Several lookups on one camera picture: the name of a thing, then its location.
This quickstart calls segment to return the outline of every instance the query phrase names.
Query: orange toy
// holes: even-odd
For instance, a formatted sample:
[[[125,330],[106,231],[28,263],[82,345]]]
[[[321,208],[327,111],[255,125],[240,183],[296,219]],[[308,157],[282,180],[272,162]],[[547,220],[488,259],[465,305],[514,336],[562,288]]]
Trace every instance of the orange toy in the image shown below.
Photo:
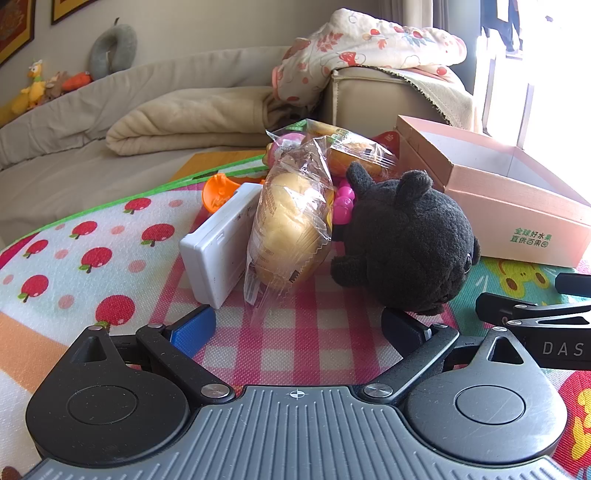
[[[92,82],[90,74],[88,72],[80,72],[62,83],[61,89],[64,92],[72,92],[88,85],[90,82]]]
[[[265,183],[265,180],[241,180],[243,180],[241,183]],[[232,198],[232,195],[234,195],[234,192],[238,190],[239,186],[240,183],[230,180],[228,177],[226,177],[225,173],[216,173],[207,182],[205,182],[205,185],[203,186],[203,190],[201,192],[203,206],[209,213],[216,213],[224,203]]]

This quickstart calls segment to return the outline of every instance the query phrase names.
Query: plastic wrapper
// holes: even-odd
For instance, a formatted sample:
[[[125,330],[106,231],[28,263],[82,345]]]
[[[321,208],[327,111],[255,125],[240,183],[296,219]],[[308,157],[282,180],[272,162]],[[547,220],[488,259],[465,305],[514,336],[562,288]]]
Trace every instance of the plastic wrapper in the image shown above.
[[[300,144],[313,138],[326,137],[329,149],[327,165],[333,177],[344,177],[353,161],[358,161],[375,181],[396,177],[396,157],[379,143],[344,128],[316,120],[301,120],[274,132],[267,132],[272,143],[267,146],[263,162],[271,168],[276,161]]]
[[[244,300],[251,326],[305,281],[330,249],[334,189],[326,138],[313,138],[275,162],[248,241]]]

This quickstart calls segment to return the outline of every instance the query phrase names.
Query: painting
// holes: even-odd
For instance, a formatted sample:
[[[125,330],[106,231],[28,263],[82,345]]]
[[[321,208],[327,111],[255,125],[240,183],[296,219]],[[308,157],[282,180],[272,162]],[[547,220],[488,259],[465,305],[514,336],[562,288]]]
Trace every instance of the painting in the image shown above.
[[[72,13],[77,12],[80,8],[95,2],[96,0],[52,0],[51,6],[51,24],[55,25],[58,22],[69,17]]]
[[[35,0],[0,0],[0,66],[35,37]]]

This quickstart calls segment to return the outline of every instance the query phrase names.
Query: gray ribbed plate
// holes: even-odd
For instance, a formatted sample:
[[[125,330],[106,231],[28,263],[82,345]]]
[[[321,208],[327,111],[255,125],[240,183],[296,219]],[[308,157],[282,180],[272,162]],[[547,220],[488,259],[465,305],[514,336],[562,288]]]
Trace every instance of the gray ribbed plate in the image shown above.
[[[347,387],[247,387],[229,404],[201,409],[178,442],[149,459],[105,469],[45,460],[25,476],[25,480],[567,478],[549,458],[511,468],[456,463],[420,443],[394,408],[361,402]]]

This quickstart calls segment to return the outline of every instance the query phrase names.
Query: picnic mat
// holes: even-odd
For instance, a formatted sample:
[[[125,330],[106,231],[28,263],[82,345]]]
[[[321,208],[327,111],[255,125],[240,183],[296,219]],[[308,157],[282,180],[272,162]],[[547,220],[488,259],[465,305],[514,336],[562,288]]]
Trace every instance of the picnic mat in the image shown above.
[[[263,169],[254,161],[226,171],[253,176]],[[114,335],[134,333],[147,323],[173,323],[198,305],[178,242],[209,215],[200,195],[206,178],[183,179],[65,219],[0,255],[1,480],[18,480],[39,461],[24,422],[28,400],[86,326],[103,322]],[[357,384],[395,364],[401,357],[381,334],[382,307],[364,290],[344,290],[330,278],[330,258],[341,248],[333,244],[313,278],[267,316],[262,330],[250,328],[239,284],[217,311],[216,334],[195,360],[237,389]],[[483,259],[441,316],[420,320],[483,335],[485,325],[474,312],[478,294],[512,294],[537,303],[578,300],[555,291],[560,271],[568,270]],[[546,373],[569,409],[555,458],[587,478],[591,375]]]

